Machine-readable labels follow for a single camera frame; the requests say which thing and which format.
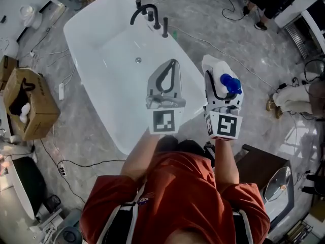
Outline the large open cardboard box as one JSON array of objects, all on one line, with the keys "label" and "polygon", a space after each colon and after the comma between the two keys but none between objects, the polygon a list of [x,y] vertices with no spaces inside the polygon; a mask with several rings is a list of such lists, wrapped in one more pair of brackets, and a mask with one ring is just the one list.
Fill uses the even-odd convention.
[{"label": "large open cardboard box", "polygon": [[[27,124],[23,124],[19,116],[11,114],[9,110],[9,106],[18,96],[23,78],[36,86],[33,91],[27,92],[28,102],[31,106],[27,115]],[[4,89],[3,100],[7,114],[16,125],[18,134],[24,141],[46,137],[60,115],[60,109],[45,78],[30,68],[15,68],[12,71]]]}]

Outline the black white-rimmed tub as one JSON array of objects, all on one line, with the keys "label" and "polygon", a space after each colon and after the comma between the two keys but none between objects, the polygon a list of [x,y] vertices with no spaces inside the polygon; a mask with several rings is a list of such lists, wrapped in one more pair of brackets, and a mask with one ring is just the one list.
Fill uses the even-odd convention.
[{"label": "black white-rimmed tub", "polygon": [[21,157],[12,161],[9,175],[23,209],[34,220],[46,195],[40,170],[32,158]]}]

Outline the dark wooden table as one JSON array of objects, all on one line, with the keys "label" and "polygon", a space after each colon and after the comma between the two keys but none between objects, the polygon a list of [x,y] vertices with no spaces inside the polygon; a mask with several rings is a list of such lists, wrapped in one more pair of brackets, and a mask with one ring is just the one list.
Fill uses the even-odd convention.
[{"label": "dark wooden table", "polygon": [[291,168],[290,160],[270,154],[258,148],[244,144],[242,149],[247,153],[237,162],[241,183],[255,183],[258,187],[267,215],[270,218],[270,230],[288,215],[294,208],[294,179],[291,170],[291,180],[288,188],[275,201],[267,202],[264,199],[264,189],[275,172],[284,166]]}]

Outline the person's orange shirt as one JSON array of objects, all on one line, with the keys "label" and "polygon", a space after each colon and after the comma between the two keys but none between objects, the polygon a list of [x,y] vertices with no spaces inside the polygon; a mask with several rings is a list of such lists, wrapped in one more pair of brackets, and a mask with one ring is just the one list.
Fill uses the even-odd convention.
[{"label": "person's orange shirt", "polygon": [[196,230],[208,244],[236,244],[236,210],[245,213],[253,244],[262,244],[270,228],[256,184],[232,185],[220,193],[209,159],[174,151],[153,158],[145,183],[122,175],[97,178],[80,219],[86,241],[96,244],[104,237],[113,210],[132,203],[139,191],[132,244],[164,244],[178,229]]}]

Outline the black hip pack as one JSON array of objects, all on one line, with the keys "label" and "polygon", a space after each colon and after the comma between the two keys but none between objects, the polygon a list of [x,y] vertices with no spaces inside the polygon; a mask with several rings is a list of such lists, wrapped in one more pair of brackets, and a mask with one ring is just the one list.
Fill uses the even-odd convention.
[{"label": "black hip pack", "polygon": [[215,167],[215,145],[213,145],[210,141],[206,142],[204,147],[204,153],[206,158],[211,161],[212,168]]}]

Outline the person's black shorts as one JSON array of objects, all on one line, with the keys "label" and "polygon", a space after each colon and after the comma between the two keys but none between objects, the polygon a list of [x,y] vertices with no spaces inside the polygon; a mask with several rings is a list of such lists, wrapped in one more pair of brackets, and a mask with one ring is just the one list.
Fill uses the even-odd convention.
[{"label": "person's black shorts", "polygon": [[157,143],[155,153],[165,151],[181,151],[200,156],[203,156],[205,153],[203,148],[194,140],[186,139],[179,142],[178,139],[172,135],[164,136]]}]

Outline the white washbasin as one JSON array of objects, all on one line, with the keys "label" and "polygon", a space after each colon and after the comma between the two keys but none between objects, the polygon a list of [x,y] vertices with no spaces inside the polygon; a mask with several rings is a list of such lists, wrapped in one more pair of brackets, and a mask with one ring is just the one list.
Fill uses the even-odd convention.
[{"label": "white washbasin", "polygon": [[267,202],[272,202],[279,198],[288,188],[291,177],[291,168],[289,166],[279,168],[264,189],[264,199]]}]

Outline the person's left forearm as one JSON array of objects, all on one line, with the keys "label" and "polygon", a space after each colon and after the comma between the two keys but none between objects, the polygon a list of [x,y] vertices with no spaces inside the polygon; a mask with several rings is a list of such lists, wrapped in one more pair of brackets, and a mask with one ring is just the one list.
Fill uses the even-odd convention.
[{"label": "person's left forearm", "polygon": [[120,175],[138,181],[145,174],[153,158],[160,135],[152,135],[146,130],[125,160]]}]

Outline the white toilet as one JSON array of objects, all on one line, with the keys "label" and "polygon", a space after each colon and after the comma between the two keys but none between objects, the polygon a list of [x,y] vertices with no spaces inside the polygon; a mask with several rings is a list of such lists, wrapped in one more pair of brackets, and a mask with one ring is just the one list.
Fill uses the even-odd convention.
[{"label": "white toilet", "polygon": [[38,29],[43,20],[42,13],[38,11],[37,7],[32,5],[22,6],[19,10],[19,16],[25,28],[32,27],[33,29]]}]

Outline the black arched faucet spout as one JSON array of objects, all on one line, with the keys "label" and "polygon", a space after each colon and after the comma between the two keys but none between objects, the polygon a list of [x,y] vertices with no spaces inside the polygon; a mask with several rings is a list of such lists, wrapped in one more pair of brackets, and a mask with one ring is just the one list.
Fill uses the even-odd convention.
[{"label": "black arched faucet spout", "polygon": [[140,6],[135,12],[134,14],[132,15],[131,19],[130,19],[130,25],[134,25],[135,23],[135,19],[136,17],[142,12],[144,11],[145,9],[148,9],[148,8],[152,8],[153,9],[153,14],[154,14],[154,26],[153,28],[155,30],[158,30],[160,29],[161,25],[159,23],[159,18],[158,18],[158,9],[155,5],[153,4],[146,4],[146,5],[142,5]]}]

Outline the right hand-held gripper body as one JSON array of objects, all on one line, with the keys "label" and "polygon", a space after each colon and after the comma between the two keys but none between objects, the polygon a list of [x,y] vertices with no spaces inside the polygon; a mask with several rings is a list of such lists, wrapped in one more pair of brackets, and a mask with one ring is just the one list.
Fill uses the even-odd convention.
[{"label": "right hand-held gripper body", "polygon": [[242,124],[241,106],[203,107],[208,136],[219,140],[234,140],[239,136]]}]

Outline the white bathtub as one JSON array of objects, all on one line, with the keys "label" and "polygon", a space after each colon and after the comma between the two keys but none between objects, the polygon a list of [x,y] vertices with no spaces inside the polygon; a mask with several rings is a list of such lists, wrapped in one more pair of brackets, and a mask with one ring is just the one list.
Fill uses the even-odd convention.
[{"label": "white bathtub", "polygon": [[163,63],[180,65],[181,123],[203,111],[204,78],[171,35],[155,30],[140,14],[136,0],[96,0],[64,26],[73,62],[88,96],[117,148],[129,154],[149,125],[148,79]]}]

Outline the small cardboard box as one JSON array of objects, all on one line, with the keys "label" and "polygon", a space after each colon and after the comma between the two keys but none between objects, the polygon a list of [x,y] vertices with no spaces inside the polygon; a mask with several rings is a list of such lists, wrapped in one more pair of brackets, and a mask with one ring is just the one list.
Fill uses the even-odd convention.
[{"label": "small cardboard box", "polygon": [[7,82],[12,71],[18,67],[19,61],[4,55],[0,61],[0,82]]}]

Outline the white spray bottle blue nozzle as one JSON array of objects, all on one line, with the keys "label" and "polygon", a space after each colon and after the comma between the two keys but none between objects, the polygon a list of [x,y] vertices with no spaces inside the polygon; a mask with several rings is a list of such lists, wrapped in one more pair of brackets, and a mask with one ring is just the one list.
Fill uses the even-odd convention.
[{"label": "white spray bottle blue nozzle", "polygon": [[218,61],[213,65],[212,77],[219,97],[243,94],[240,80],[225,61]]}]

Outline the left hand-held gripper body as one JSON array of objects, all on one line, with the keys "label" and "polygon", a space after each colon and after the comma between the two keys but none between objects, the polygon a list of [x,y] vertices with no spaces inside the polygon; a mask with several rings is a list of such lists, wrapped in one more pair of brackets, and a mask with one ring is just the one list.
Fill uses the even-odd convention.
[{"label": "left hand-held gripper body", "polygon": [[148,127],[150,134],[176,134],[181,125],[186,100],[162,95],[147,96]]}]

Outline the person's right forearm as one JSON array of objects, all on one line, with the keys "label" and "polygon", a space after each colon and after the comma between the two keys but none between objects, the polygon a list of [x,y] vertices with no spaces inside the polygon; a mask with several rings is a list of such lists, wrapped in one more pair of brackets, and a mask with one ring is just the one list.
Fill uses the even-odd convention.
[{"label": "person's right forearm", "polygon": [[215,182],[222,194],[228,187],[239,184],[239,172],[229,141],[215,141]]}]

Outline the person's black chest harness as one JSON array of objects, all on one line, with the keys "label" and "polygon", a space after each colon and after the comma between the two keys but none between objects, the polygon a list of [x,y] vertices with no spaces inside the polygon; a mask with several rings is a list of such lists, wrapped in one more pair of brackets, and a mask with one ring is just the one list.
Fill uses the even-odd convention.
[{"label": "person's black chest harness", "polygon": [[[139,206],[147,201],[133,201],[116,207],[108,218],[96,244],[132,244]],[[254,244],[247,214],[233,209],[236,244]]]}]

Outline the black bag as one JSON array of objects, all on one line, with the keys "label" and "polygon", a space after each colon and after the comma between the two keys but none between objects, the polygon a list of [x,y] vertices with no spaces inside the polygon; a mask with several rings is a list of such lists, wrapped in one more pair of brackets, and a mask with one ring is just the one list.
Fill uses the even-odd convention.
[{"label": "black bag", "polygon": [[35,89],[35,85],[33,83],[29,83],[26,81],[26,78],[22,79],[22,83],[20,86],[20,90],[16,99],[9,106],[9,110],[11,114],[20,116],[22,113],[22,107],[28,103],[27,92],[31,92]]}]

